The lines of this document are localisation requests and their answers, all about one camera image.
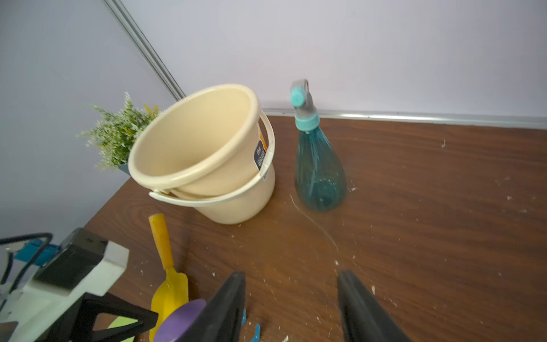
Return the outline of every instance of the black plastic object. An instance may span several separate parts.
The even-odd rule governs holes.
[[[346,342],[411,342],[352,271],[338,274],[338,303]]]
[[[234,272],[177,342],[237,342],[245,303],[245,273]]]
[[[60,252],[38,269],[34,279],[72,290],[102,260],[107,243],[77,228],[61,242]]]
[[[101,313],[134,318],[123,327],[93,331]],[[50,327],[40,342],[119,342],[156,326],[158,314],[107,293],[102,297],[86,293]]]

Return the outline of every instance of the green leaves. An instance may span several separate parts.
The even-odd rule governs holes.
[[[97,146],[101,155],[99,167],[107,169],[127,163],[129,151],[141,132],[160,114],[158,106],[144,109],[133,106],[129,93],[125,93],[124,108],[118,113],[109,112],[99,106],[91,106],[101,113],[94,129],[83,131],[78,136],[88,137],[87,146]]]

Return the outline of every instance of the tabletop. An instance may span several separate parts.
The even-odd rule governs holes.
[[[85,226],[130,249],[110,292],[144,308],[165,273],[148,216],[163,213],[190,299],[234,271],[262,342],[343,341],[337,272],[350,269],[413,341],[547,336],[547,131],[322,120],[348,191],[312,212],[294,189],[294,119],[270,117],[276,185],[252,219],[220,225],[132,179]],[[141,336],[148,340],[148,333]]]

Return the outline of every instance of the bucket rim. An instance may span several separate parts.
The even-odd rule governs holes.
[[[243,122],[240,129],[234,133],[233,137],[229,139],[226,144],[224,144],[218,150],[213,152],[205,159],[199,161],[198,163],[174,173],[169,173],[162,176],[151,176],[138,170],[135,165],[135,159],[133,158],[133,156],[141,146],[144,140],[143,138],[146,137],[146,135],[150,131],[152,131],[156,127],[156,125],[159,124],[161,117],[163,117],[164,115],[171,115],[175,113],[178,108],[182,107],[187,102],[190,102],[199,96],[203,96],[209,92],[226,89],[236,89],[244,92],[248,96],[250,101],[249,113],[247,115],[247,118]],[[161,113],[157,119],[152,121],[150,125],[148,125],[148,127],[144,129],[135,144],[133,144],[131,151],[129,152],[129,158],[127,161],[127,164],[129,166],[129,174],[137,183],[139,183],[143,187],[151,189],[152,191],[158,190],[161,192],[163,192],[164,189],[172,189],[189,184],[203,176],[206,176],[210,172],[219,168],[225,161],[227,161],[237,152],[236,147],[243,142],[251,129],[253,129],[254,126],[257,124],[260,116],[260,111],[261,109],[258,96],[251,88],[242,84],[219,84],[197,91],[169,106],[169,108]]]

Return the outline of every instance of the bucket handle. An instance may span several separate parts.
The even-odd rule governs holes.
[[[151,191],[148,193],[148,195],[150,195],[150,197],[158,201],[162,201],[162,202],[174,204],[174,205],[179,205],[183,207],[209,207],[211,205],[218,204],[225,200],[236,198],[242,193],[251,189],[260,181],[261,178],[264,178],[264,179],[266,178],[268,171],[270,170],[272,161],[274,159],[274,152],[275,152],[274,129],[272,128],[272,125],[270,121],[268,120],[268,117],[262,111],[260,111],[260,119],[264,123],[266,132],[268,133],[268,149],[266,151],[266,155],[264,156],[264,161],[262,162],[262,167],[260,168],[260,171],[243,187],[239,188],[238,190],[232,191],[231,193],[227,193],[225,195],[209,197],[209,198],[200,198],[195,200],[184,200],[181,198],[168,196],[161,193],[159,190]]]

